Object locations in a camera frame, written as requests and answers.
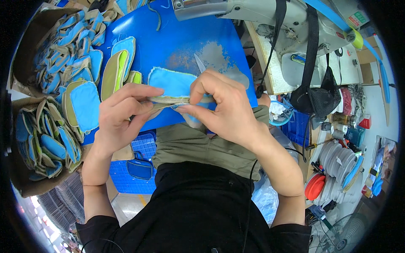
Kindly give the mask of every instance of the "scissors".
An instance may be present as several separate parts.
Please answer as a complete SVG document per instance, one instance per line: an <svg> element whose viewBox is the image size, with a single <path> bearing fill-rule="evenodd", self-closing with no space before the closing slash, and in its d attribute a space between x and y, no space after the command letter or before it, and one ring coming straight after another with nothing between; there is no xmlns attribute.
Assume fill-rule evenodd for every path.
<svg viewBox="0 0 405 253"><path fill-rule="evenodd" d="M203 73L205 71L205 66L204 66L203 62L200 60L200 58L196 54L194 54L194 57L197 61L197 65L198 65L198 68L200 69L200 72Z"/></svg>

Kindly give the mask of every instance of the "hand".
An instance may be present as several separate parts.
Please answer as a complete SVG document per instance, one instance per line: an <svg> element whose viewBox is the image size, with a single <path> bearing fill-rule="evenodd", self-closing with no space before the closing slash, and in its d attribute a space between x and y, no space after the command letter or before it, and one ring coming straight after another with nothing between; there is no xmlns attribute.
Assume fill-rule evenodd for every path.
<svg viewBox="0 0 405 253"><path fill-rule="evenodd" d="M197 106L204 94L212 94L217 102L214 112ZM214 70L204 71L190 86L190 105L177 108L200 120L220 137L252 150L260 141L266 124L256 120L245 87Z"/></svg>
<svg viewBox="0 0 405 253"><path fill-rule="evenodd" d="M98 154L102 157L130 144L153 112L152 102L146 97L160 96L163 89L148 85L127 83L100 104L100 129L94 137ZM132 121L128 118L136 115Z"/></svg>

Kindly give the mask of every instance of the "screwdriver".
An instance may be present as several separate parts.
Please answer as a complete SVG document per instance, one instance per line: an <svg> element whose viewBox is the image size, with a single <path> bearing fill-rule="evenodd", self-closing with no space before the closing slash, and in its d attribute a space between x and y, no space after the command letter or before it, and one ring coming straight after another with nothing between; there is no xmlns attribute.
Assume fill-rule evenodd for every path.
<svg viewBox="0 0 405 253"><path fill-rule="evenodd" d="M311 144L311 145L307 146L307 147L305 148L305 150L308 151L308 150L314 149L314 148L316 148L318 145L327 143L327 142L329 142L329 141L331 141L331 140L334 140L334 139L335 139L335 138L332 138L332 139L330 139L330 140L323 141L323 142L321 142L321 143Z"/></svg>

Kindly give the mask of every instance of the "person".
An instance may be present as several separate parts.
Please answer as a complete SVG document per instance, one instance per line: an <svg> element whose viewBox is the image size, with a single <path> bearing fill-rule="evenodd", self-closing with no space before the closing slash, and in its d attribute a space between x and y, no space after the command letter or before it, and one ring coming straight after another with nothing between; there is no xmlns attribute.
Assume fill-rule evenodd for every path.
<svg viewBox="0 0 405 253"><path fill-rule="evenodd" d="M303 176L269 133L269 103L251 108L242 84L210 69L191 84L190 105L177 110L217 135L208 138L205 128L186 123L158 128L156 190L119 227L106 188L111 156L134 140L152 115L146 98L163 92L125 84L100 105L100 129L82 169L86 224L77 229L88 243L85 251L307 252L311 228L304 226ZM213 95L215 111L196 105L203 94ZM260 166L279 195L271 228L251 201Z"/></svg>

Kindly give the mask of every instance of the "khaki pants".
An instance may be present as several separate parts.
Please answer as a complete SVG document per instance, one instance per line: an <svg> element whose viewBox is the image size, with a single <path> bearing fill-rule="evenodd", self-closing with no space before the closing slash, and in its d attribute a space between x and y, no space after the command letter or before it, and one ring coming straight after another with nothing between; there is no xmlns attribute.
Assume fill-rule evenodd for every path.
<svg viewBox="0 0 405 253"><path fill-rule="evenodd" d="M252 108L257 120L269 123L269 108L259 105ZM208 138L205 126L191 128L180 123L156 130L156 154L152 157L155 168L164 163L199 162L225 168L239 176L249 178L255 155L244 147L227 141L218 135ZM259 163L252 174L253 180L260 180Z"/></svg>

